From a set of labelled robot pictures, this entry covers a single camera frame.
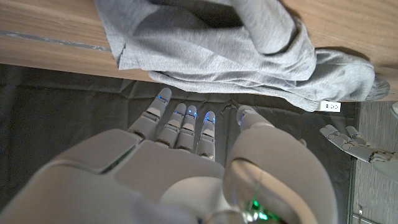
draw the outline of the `second robotic hand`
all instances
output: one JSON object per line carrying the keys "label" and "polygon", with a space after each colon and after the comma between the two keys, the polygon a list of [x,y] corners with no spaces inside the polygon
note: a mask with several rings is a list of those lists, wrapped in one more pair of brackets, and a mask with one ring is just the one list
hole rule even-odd
{"label": "second robotic hand", "polygon": [[213,161],[215,160],[215,123],[216,115],[214,112],[207,112],[197,145],[197,154]]}
{"label": "second robotic hand", "polygon": [[169,88],[164,88],[160,91],[148,109],[141,114],[127,131],[144,139],[150,139],[154,135],[155,128],[166,110],[171,97],[172,91]]}
{"label": "second robotic hand", "polygon": [[157,143],[163,144],[164,146],[167,146],[171,149],[174,147],[175,141],[177,140],[178,134],[180,133],[180,128],[186,111],[187,106],[185,106],[185,104],[183,103],[180,103],[176,107],[174,113],[169,119],[169,122],[165,124],[162,132],[157,137]]}
{"label": "second robotic hand", "polygon": [[184,149],[188,152],[193,151],[193,140],[195,137],[195,123],[197,118],[197,108],[189,106],[182,123],[180,135],[178,136],[176,149]]}

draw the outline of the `wooden surface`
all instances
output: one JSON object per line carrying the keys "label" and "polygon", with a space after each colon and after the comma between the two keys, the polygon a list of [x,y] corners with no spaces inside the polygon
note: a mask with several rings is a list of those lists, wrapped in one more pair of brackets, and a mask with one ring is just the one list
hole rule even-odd
{"label": "wooden surface", "polygon": [[[393,102],[361,103],[359,133],[374,147],[398,152],[398,119],[390,112]],[[363,217],[376,223],[398,223],[398,184],[369,163],[357,161],[354,213],[363,207]]]}
{"label": "wooden surface", "polygon": [[[337,47],[370,60],[391,84],[384,100],[398,100],[398,1],[284,3],[303,19],[316,47]],[[0,34],[0,63],[153,82],[145,71],[117,70],[93,0],[0,0],[0,30],[5,31]],[[29,46],[35,52],[27,52]]]}

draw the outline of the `white robotic arm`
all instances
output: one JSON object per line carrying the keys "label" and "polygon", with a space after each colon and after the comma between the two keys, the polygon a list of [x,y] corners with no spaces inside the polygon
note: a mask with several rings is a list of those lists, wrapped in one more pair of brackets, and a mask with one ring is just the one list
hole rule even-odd
{"label": "white robotic arm", "polygon": [[379,172],[398,183],[398,155],[396,152],[387,152],[372,147],[354,127],[348,126],[346,129],[349,136],[341,134],[330,124],[321,128],[320,132],[342,151],[371,163]]}
{"label": "white robotic arm", "polygon": [[194,106],[179,104],[154,138],[170,98],[163,89],[128,131],[105,131],[52,159],[0,223],[337,223],[326,170],[291,135],[241,106],[224,168],[211,111],[196,154]]}

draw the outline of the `gray cloth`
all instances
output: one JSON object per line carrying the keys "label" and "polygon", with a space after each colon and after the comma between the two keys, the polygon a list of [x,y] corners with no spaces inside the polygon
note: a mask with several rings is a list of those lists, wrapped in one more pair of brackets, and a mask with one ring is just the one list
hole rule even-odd
{"label": "gray cloth", "polygon": [[307,111],[319,101],[364,101],[373,66],[315,49],[300,19],[276,0],[96,0],[119,69],[200,93],[256,93]]}

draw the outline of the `electrical outlet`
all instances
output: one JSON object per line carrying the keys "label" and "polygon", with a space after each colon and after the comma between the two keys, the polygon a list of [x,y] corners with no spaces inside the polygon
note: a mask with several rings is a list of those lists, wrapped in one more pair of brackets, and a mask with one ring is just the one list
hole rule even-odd
{"label": "electrical outlet", "polygon": [[317,111],[327,111],[327,112],[340,112],[341,103],[321,101],[319,103]]}

